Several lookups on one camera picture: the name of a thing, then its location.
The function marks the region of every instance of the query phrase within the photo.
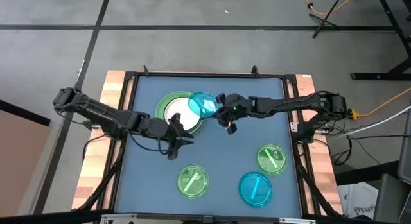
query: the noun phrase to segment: gray floor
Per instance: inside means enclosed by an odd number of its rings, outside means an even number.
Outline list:
[[[0,24],[95,24],[103,0],[0,0]],[[310,0],[327,11],[334,0]],[[407,9],[401,0],[387,0],[401,27]],[[304,0],[110,0],[104,24],[230,24],[316,25]],[[338,25],[389,26],[378,0],[352,0],[330,20]],[[385,72],[406,58],[392,32],[307,31],[101,31],[83,85],[99,98],[107,70],[213,71],[311,74],[317,90],[339,92],[350,108],[367,112],[410,86],[409,82],[355,82],[353,71]],[[61,87],[73,85],[82,66],[91,31],[0,30],[1,99],[53,120],[61,119],[51,102]],[[405,108],[407,94],[373,116],[348,121],[364,125]],[[361,135],[402,134],[405,116]],[[81,154],[89,132],[72,125],[46,212],[68,211],[81,169]],[[329,139],[332,153],[347,148],[343,139]],[[380,162],[399,157],[401,139],[362,141]],[[375,165],[354,144],[347,163],[354,168]],[[343,171],[344,167],[335,167]]]

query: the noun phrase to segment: table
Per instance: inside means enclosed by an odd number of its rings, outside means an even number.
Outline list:
[[[130,98],[134,98],[134,95],[132,95],[133,90],[131,90],[131,88],[133,88],[133,80],[125,79],[129,79],[133,77],[133,75],[135,75],[135,73],[126,71],[108,71],[100,101],[115,108],[128,108],[130,104]],[[291,81],[287,83],[287,88],[289,89],[287,93],[289,93],[290,97],[294,95],[294,91],[296,91],[296,93],[301,96],[314,92],[314,86],[311,76],[293,75],[293,77],[291,77],[289,80]],[[304,120],[308,120],[313,115],[315,115],[315,112],[305,110],[302,111],[302,115],[304,117]],[[299,116],[297,112],[292,113],[292,119],[294,121],[297,121],[298,117]],[[101,130],[93,130],[91,133],[91,138],[97,137],[99,135],[101,135]],[[316,134],[315,138],[326,141],[325,137],[320,134]],[[110,141],[110,139],[108,138],[101,138],[89,144],[83,163],[83,168],[80,173],[76,194],[74,196],[73,208],[78,207],[83,202],[85,202],[88,196],[94,191],[96,186],[101,181],[103,174],[108,170],[108,166],[112,164],[112,159],[116,157],[116,153],[118,151],[118,148],[120,147],[120,144],[122,144],[121,141],[114,142]],[[317,187],[320,189],[327,201],[333,206],[333,208],[336,211],[342,213],[340,198],[337,191],[337,185],[335,183],[328,148],[319,142],[310,144],[309,148],[310,160],[306,161],[307,155],[305,157],[302,157],[303,164],[307,165],[308,163],[308,166],[311,166],[311,173],[315,178]],[[299,146],[299,149],[302,152],[303,146]],[[115,201],[114,199],[110,198],[117,196],[117,192],[115,191],[117,191],[118,180],[119,175],[116,175],[116,177],[113,178],[110,184],[107,186],[103,198],[99,200],[94,208],[102,209],[114,206]],[[319,211],[318,204],[313,201],[310,190],[305,183],[304,186],[299,187],[299,198],[300,201],[305,201],[304,203],[301,203],[302,212],[314,214],[317,210],[317,214],[319,214],[319,212],[324,213],[324,211]],[[158,215],[145,214],[145,217],[158,218]]]

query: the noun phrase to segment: wooden table frame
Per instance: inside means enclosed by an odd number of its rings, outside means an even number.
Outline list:
[[[132,109],[134,100],[134,93],[136,90],[138,75],[144,75],[148,72],[126,72],[126,71],[108,71],[101,93],[100,102],[118,108]],[[276,75],[276,74],[229,74],[229,73],[171,73],[171,72],[152,72],[150,76],[179,76],[179,74],[192,75],[192,76],[204,76],[210,77],[277,77],[281,78],[284,87],[284,96],[305,96],[315,92],[314,84],[311,76],[306,75]],[[294,111],[288,113],[288,119],[290,121],[301,120],[302,117],[305,121],[311,119],[316,114],[314,111],[303,110]],[[90,138],[95,138],[102,135],[101,130],[93,130]],[[315,139],[326,142],[326,138],[321,134],[315,134]],[[101,182],[103,176],[108,172],[113,162],[118,157],[119,148],[125,146],[125,141],[113,141],[108,137],[102,137],[101,139],[91,142],[85,153],[85,160],[80,173],[77,190],[74,195],[72,208],[81,206],[86,199],[96,189]],[[325,199],[331,204],[331,206],[342,214],[342,207],[340,204],[340,197],[338,195],[337,184],[335,182],[333,166],[329,157],[328,147],[321,142],[314,142],[309,145],[298,145],[298,149],[301,153],[304,153],[301,157],[304,167],[307,172],[315,179],[320,192]],[[302,214],[325,214],[320,208],[319,204],[311,195],[311,191],[307,184],[301,177],[297,175],[297,183],[299,184],[299,197],[301,204]],[[117,173],[110,183],[108,184],[105,193],[102,194],[98,202],[94,205],[93,209],[106,209],[113,208],[115,204],[115,197],[118,188],[118,182],[120,173]],[[156,215],[148,215],[148,218],[165,218],[158,217]]]

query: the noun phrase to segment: green petri dish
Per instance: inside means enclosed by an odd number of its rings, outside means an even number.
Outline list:
[[[177,176],[177,189],[188,199],[200,198],[207,191],[208,183],[208,175],[199,165],[186,166]]]
[[[204,126],[204,120],[189,107],[190,97],[192,97],[190,92],[173,92],[165,96],[155,109],[155,116],[167,121],[178,112],[181,114],[180,122],[185,131],[191,135],[196,134]]]
[[[263,173],[278,175],[287,167],[287,155],[277,144],[264,144],[258,148],[257,164]]]

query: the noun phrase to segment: green plate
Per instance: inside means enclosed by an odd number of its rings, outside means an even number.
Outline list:
[[[208,175],[199,165],[189,165],[181,169],[177,176],[177,189],[188,199],[200,198],[208,188]]]
[[[287,167],[287,155],[274,143],[268,143],[258,148],[257,164],[263,173],[278,175]]]
[[[204,125],[204,120],[201,119],[201,116],[196,115],[194,112],[190,110],[190,107],[188,106],[188,100],[190,99],[190,96],[192,96],[192,93],[190,92],[173,92],[167,96],[165,96],[155,109],[155,116],[158,118],[161,118],[163,120],[166,120],[166,110],[169,109],[170,106],[172,106],[172,103],[179,104],[179,105],[184,105],[184,108],[187,110],[188,113],[192,113],[192,115],[198,117],[198,121],[191,125],[190,128],[187,130],[191,135],[196,134]],[[182,118],[180,119],[180,122],[184,126],[184,114],[181,115]]]

